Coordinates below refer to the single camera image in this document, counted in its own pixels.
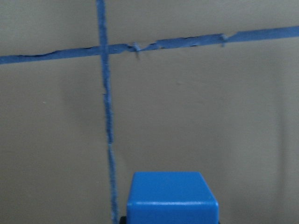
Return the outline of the blue wooden block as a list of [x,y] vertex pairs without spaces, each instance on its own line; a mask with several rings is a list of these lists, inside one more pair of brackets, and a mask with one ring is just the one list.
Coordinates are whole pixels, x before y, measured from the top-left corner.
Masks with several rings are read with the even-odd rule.
[[219,204],[200,172],[136,172],[128,224],[217,224]]

